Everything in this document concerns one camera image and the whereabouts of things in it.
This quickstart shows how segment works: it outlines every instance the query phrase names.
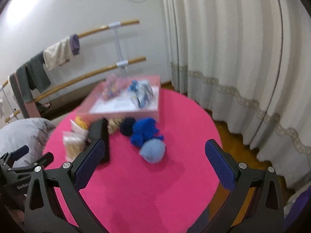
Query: wooden ballet barre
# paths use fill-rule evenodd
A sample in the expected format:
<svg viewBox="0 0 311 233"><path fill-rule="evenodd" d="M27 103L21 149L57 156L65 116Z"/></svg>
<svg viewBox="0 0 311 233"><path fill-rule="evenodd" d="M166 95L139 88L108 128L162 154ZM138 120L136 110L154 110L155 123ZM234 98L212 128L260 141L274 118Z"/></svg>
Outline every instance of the wooden ballet barre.
<svg viewBox="0 0 311 233"><path fill-rule="evenodd" d="M146 61L146 57L145 56L142 56L142 57L138 57L138 58L135 58L135 59L130 59L130 60L127 60L126 64L128 63L129 65L131 64L135 64L135 63L139 63L139 62L143 62L143 61ZM58 85L56 86L55 88L45 92L44 94L38 96L37 98L35 98L35 102L38 102L66 87L69 87L71 86L72 84L75 84L79 81L82 81L84 79L87 79L87 78L90 78L94 75L97 75L97 74L101 74L101 73L104 73L104 72L108 72L110 70L113 70L113 69L116 69L119 67L120 64L123 64L125 61L121 61L121 62L118 62L117 64L114 64L114 65L111 65L111 66L107 66L107 67L104 67L104 68L101 68L101 69L97 69L95 71L92 71L92 72L89 72L87 74L84 74L84 75L81 75L75 79L72 79L70 81L67 81L65 82L64 84L61 84L61 85ZM5 122L7 123L8 121L10 121L14 116L17 116L18 114L20 113L20 110L16 110L14 111L14 113L12 115L10 115L8 118L5 119Z"/></svg>
<svg viewBox="0 0 311 233"><path fill-rule="evenodd" d="M128 25L132 25L132 24L139 24L140 21L139 19L134 19L134 20L130 20L130 21L123 21L123 22L114 22L114 23L110 23L108 25L103 25L101 27L95 28L93 30L87 31L87 32L83 32L81 34L78 34L79 38L82 37L86 37L92 34L95 34L97 32L101 32L101 31L105 31L105 30L109 30L109 29L115 29L121 26L128 26ZM9 82L5 81L5 83L2 84L2 87L5 87Z"/></svg>

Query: light blue ball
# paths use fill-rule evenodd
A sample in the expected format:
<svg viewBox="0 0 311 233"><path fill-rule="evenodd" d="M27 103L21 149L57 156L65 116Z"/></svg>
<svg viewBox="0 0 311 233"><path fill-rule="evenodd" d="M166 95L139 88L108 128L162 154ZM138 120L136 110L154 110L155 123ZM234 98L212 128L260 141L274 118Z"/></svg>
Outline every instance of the light blue ball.
<svg viewBox="0 0 311 233"><path fill-rule="evenodd" d="M150 139L142 145L139 154L151 164L158 163L164 157L165 143L160 139Z"/></svg>

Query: blue gripper pad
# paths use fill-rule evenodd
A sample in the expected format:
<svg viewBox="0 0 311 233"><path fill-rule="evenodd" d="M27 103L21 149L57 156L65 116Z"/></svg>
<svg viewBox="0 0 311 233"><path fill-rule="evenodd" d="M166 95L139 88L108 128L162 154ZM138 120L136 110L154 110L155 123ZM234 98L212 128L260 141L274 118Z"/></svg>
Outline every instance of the blue gripper pad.
<svg viewBox="0 0 311 233"><path fill-rule="evenodd" d="M75 162L79 164L81 158L85 157L74 172L74 187L76 191L87 186L104 153L105 144L102 140L98 140L93 142L85 152L80 153L73 161L73 165L75 165Z"/></svg>
<svg viewBox="0 0 311 233"><path fill-rule="evenodd" d="M206 142L205 155L208 158L212 167L214 168L214 171L217 174L220 183L225 189L232 192L235 188L234 171L232 170L226 159L223 157L223 155L219 152L219 149L215 146L214 143L212 142L212 140L208 140Z"/></svg>
<svg viewBox="0 0 311 233"><path fill-rule="evenodd" d="M25 156L29 152L29 148L27 145L24 145L23 147L19 148L18 150L12 152L11 159L13 161L19 160L21 157Z"/></svg>

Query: curtain fold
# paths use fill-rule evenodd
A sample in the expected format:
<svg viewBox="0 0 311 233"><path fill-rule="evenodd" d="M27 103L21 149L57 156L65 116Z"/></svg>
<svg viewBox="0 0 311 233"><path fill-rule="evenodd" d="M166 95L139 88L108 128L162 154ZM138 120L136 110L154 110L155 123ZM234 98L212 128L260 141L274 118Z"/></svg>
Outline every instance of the curtain fold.
<svg viewBox="0 0 311 233"><path fill-rule="evenodd" d="M300 1L164 0L164 9L174 88L299 188L311 172L311 22Z"/></svg>

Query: pink box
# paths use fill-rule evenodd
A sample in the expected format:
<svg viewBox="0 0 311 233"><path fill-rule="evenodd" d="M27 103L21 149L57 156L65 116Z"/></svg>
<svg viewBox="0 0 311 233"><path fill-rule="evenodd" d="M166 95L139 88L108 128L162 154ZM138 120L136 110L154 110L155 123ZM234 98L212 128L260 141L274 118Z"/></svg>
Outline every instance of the pink box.
<svg viewBox="0 0 311 233"><path fill-rule="evenodd" d="M105 86L105 82L103 81L100 82L81 103L77 110L77 116L81 117L82 120L87 123L92 123L102 118L111 119L117 117L135 117L135 119L152 117L159 122L160 76L128 77L127 87L131 84L132 80L140 81L144 79L150 81L151 87L154 91L155 99L154 102L150 104L151 106L148 106L145 109L133 109L131 107L129 110L126 110L126 107L123 106L120 109L111 109L111 107L110 110L103 109L103 105L105 105L101 100L101 95Z"/></svg>

